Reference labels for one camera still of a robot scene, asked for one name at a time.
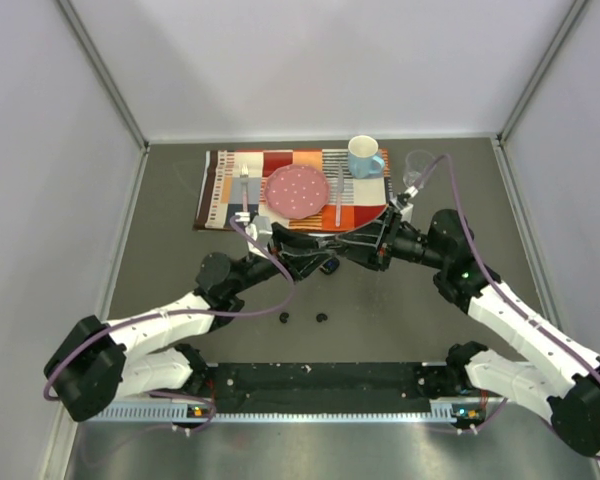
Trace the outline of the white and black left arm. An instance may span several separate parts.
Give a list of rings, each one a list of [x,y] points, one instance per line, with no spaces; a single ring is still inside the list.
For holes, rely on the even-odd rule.
[[[345,248],[334,235],[295,234],[280,225],[235,231],[249,252],[240,259],[207,254],[194,289],[181,298],[128,318],[79,320],[43,369],[44,398],[83,422],[133,395],[168,389],[196,396],[206,387],[206,364],[178,341],[249,317],[240,293],[276,275],[295,284]]]

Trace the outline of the glossy black charging case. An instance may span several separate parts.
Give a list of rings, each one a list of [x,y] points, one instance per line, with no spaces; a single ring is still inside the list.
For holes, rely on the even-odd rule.
[[[320,271],[325,275],[332,275],[339,269],[339,267],[340,267],[339,259],[336,257],[333,257],[333,258],[330,258],[329,260],[325,261],[320,266]]]

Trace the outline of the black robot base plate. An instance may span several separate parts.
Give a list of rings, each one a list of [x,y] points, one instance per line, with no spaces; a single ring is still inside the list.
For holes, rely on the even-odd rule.
[[[220,363],[206,387],[223,414],[420,413],[480,395],[446,365],[419,362]]]

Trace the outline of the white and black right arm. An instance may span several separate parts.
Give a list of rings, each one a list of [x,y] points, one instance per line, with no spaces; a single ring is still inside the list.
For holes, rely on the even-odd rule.
[[[565,335],[517,297],[479,257],[466,219],[436,212],[426,234],[394,208],[335,238],[345,258],[375,270],[392,259],[436,269],[440,295],[505,340],[527,366],[477,343],[450,349],[446,380],[456,394],[488,390],[528,409],[573,451],[600,461],[600,354]]]

